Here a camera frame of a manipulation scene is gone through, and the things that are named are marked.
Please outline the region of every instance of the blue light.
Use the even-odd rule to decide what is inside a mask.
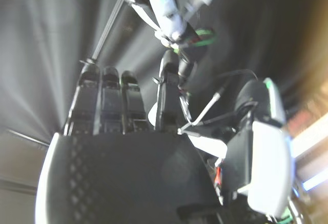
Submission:
[[[323,170],[321,173],[317,174],[316,176],[308,179],[306,182],[303,183],[303,187],[306,191],[311,190],[313,187],[323,183],[328,179],[328,169]]]

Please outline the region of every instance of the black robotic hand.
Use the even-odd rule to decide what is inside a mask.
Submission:
[[[176,61],[172,51],[162,60],[155,130],[131,72],[85,65],[44,162],[36,224],[218,223],[203,161],[176,134]]]

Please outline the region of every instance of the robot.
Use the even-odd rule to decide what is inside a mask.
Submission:
[[[147,115],[133,73],[119,77],[113,67],[85,63],[66,124],[44,162],[35,223],[222,223],[220,208],[237,195],[267,222],[279,223],[291,202],[294,161],[275,84],[249,81],[233,112],[203,120],[223,86],[191,121],[181,91],[191,68],[177,53],[202,41],[188,19],[210,0],[190,0],[184,17],[174,0],[130,1],[139,15],[151,9],[158,24],[149,25],[172,48],[161,60],[157,103]],[[231,133],[218,139],[209,124],[226,124]],[[214,180],[200,151],[214,159]]]

